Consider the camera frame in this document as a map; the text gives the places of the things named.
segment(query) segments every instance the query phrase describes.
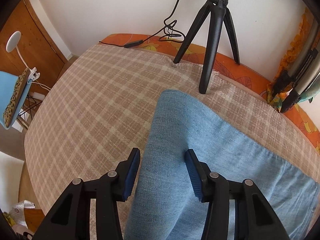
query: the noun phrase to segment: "leopard print fabric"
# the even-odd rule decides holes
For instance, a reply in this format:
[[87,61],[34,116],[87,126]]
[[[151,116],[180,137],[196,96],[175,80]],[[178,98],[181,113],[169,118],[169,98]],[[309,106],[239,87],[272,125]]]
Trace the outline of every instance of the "leopard print fabric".
[[3,113],[4,123],[7,126],[7,128],[9,127],[12,117],[16,111],[17,104],[20,100],[24,87],[26,86],[26,83],[28,81],[29,74],[30,70],[26,68],[22,75],[18,76],[18,79],[14,86],[12,97],[10,99],[10,103],[8,104],[7,108]]

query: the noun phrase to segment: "blue chair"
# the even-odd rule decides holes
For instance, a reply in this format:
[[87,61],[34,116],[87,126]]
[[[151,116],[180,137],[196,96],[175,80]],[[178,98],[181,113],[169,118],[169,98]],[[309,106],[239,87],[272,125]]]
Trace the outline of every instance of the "blue chair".
[[0,123],[2,124],[2,126],[6,130],[8,130],[13,125],[15,120],[17,119],[19,112],[23,106],[24,101],[27,98],[27,95],[28,95],[30,87],[31,87],[32,80],[30,79],[27,82],[27,84],[22,92],[19,103],[18,103],[17,108],[14,112],[12,121],[11,121],[9,127],[6,127],[5,122],[4,122],[4,118],[3,118],[3,113],[4,113],[7,105],[10,102],[10,99],[12,97],[14,86],[15,86],[17,79],[18,79],[17,76],[11,75],[7,72],[0,71]]

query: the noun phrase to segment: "wooden door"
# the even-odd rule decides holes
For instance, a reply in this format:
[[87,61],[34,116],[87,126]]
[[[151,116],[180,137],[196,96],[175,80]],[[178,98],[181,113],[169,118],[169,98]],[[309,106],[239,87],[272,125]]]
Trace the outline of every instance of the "wooden door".
[[[40,72],[40,83],[52,88],[64,62],[44,38],[23,1],[14,9],[0,32],[0,71],[18,76],[25,69],[17,50],[8,53],[5,49],[8,39],[15,31],[21,32],[18,48],[25,62],[29,68],[36,67],[37,72]],[[44,95],[48,93],[37,84],[32,84],[30,91]]]

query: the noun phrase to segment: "denim fabric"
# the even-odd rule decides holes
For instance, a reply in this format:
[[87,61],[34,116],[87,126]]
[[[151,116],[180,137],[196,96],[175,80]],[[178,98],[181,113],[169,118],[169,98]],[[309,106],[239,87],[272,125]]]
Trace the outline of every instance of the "denim fabric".
[[[125,240],[201,238],[208,204],[200,203],[192,190],[183,158],[188,148],[226,179],[252,179],[290,238],[305,236],[319,185],[197,99],[166,90],[157,103]],[[234,202],[230,202],[228,239],[233,237]]]

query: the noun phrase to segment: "orange bedsheet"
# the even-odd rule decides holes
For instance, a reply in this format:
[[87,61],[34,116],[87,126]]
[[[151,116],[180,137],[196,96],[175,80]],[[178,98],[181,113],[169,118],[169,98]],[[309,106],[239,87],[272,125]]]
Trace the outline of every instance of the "orange bedsheet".
[[[144,40],[146,38],[148,38],[148,36],[142,34],[112,34],[103,39],[102,42],[124,45],[131,41]],[[177,54],[181,43],[158,41],[158,39],[159,37],[152,37],[140,45],[139,48],[158,51],[171,56]],[[191,44],[182,59],[192,63],[203,64],[204,54],[205,47]],[[218,53],[213,68],[224,76],[248,87],[264,99],[267,99],[266,89],[270,81],[248,67],[237,65],[233,59]],[[291,108],[284,115],[304,133],[320,154],[320,132],[302,108],[295,105],[295,107]]]

